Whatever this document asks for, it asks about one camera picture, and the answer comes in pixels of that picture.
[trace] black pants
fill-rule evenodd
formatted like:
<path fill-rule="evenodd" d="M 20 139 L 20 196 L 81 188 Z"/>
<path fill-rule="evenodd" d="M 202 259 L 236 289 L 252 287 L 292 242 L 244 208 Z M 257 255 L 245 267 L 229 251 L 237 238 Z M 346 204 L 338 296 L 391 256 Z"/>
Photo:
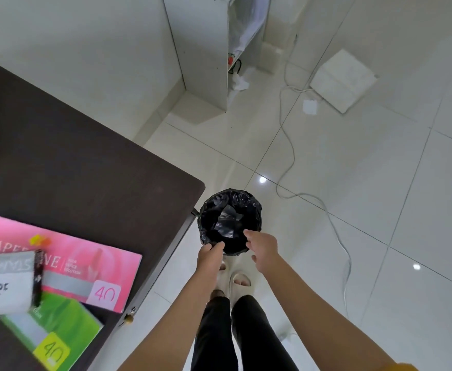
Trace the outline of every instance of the black pants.
<path fill-rule="evenodd" d="M 266 313 L 251 295 L 236 302 L 231 317 L 226 297 L 216 297 L 207 304 L 195 338 L 191 371 L 238 370 L 231 327 L 241 350 L 244 371 L 298 371 L 267 321 Z"/>

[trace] dark brown desk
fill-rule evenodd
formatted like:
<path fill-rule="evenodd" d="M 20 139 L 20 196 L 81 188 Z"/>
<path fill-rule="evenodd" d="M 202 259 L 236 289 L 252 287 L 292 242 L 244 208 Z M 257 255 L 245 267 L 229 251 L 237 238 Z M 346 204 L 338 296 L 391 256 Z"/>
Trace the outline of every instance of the dark brown desk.
<path fill-rule="evenodd" d="M 86 370 L 140 306 L 203 191 L 201 181 L 0 67 L 0 216 L 143 256 L 123 315 L 87 306 L 104 328 L 72 370 Z M 44 368 L 0 323 L 1 370 Z"/>

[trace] price sticker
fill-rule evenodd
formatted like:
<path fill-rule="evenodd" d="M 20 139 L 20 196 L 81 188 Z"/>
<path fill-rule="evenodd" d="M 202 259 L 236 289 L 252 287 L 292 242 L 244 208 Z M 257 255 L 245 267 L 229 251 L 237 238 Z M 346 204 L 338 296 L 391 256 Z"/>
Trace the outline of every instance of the price sticker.
<path fill-rule="evenodd" d="M 33 354 L 49 371 L 56 371 L 70 354 L 70 348 L 51 332 L 35 348 Z"/>
<path fill-rule="evenodd" d="M 86 303 L 113 310 L 116 302 L 118 302 L 120 292 L 121 286 L 119 285 L 102 280 L 95 280 Z"/>

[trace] white paper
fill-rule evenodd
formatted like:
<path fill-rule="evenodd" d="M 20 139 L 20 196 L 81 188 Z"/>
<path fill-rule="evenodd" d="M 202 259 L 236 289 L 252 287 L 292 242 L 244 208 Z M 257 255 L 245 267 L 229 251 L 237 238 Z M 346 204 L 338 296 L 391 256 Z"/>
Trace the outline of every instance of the white paper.
<path fill-rule="evenodd" d="M 233 89 L 235 91 L 242 91 L 249 87 L 249 83 L 243 79 L 243 77 L 240 77 L 238 74 L 233 74 Z"/>
<path fill-rule="evenodd" d="M 303 112 L 308 115 L 317 114 L 317 100 L 304 100 Z"/>

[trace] pink price label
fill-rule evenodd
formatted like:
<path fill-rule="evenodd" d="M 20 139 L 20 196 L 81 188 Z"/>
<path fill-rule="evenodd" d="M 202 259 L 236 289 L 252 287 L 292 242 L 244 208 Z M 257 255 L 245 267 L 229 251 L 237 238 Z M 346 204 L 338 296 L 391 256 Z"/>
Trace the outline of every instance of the pink price label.
<path fill-rule="evenodd" d="M 95 280 L 92 290 L 86 300 L 86 303 L 93 306 L 99 306 L 104 309 L 113 310 L 118 297 L 120 296 L 121 286 L 111 284 L 102 280 Z"/>

